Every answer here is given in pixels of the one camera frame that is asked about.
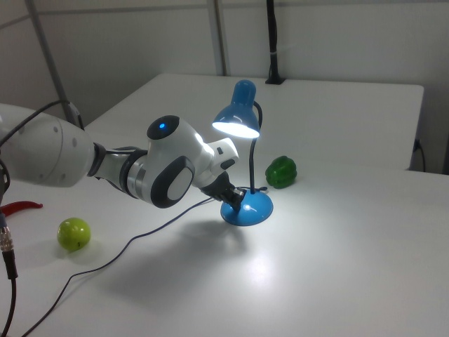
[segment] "blue desk lamp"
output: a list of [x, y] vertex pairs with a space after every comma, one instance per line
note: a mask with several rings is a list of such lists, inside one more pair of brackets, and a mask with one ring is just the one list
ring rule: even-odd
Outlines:
[[[262, 109], [254, 101], [254, 97], [255, 85], [253, 82], [246, 79], [237, 82], [231, 104], [225, 107], [212, 123], [214, 128], [229, 135], [253, 139], [250, 148], [250, 192], [245, 194], [239, 212], [226, 203], [223, 203], [221, 208], [223, 219], [238, 226], [261, 223], [273, 211], [271, 199], [254, 187], [254, 147], [262, 126]], [[258, 121], [253, 106], [256, 107], [259, 114]]]

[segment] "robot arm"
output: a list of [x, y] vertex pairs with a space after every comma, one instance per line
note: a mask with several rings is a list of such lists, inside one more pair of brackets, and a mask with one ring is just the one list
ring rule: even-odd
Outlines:
[[[0, 138], [32, 113], [0, 104]], [[244, 192], [229, 181], [226, 169], [239, 159], [228, 138], [205, 144], [176, 116], [157, 119], [147, 131], [148, 150], [108, 150], [66, 121], [47, 114], [31, 120], [1, 147], [12, 179], [69, 187], [85, 175], [108, 180], [130, 196], [166, 208], [190, 185], [236, 211]]]

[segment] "lamp shade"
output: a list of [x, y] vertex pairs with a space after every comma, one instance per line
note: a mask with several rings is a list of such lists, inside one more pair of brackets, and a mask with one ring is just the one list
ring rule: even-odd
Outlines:
[[237, 82], [231, 104], [216, 116], [213, 127], [237, 137], [259, 137], [259, 123], [253, 111], [254, 97], [253, 82], [247, 79]]

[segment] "red pliers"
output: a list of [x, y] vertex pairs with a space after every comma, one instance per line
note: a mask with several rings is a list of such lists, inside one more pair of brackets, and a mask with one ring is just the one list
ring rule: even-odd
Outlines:
[[17, 201], [1, 207], [1, 212], [5, 216], [10, 216], [23, 209], [41, 209], [43, 204], [37, 204], [32, 201]]

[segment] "green bell pepper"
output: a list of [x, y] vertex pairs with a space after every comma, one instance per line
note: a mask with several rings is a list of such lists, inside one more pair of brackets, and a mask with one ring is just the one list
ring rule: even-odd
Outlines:
[[285, 188], [292, 185], [296, 175], [296, 164], [287, 156], [276, 158], [265, 171], [267, 182], [274, 188]]

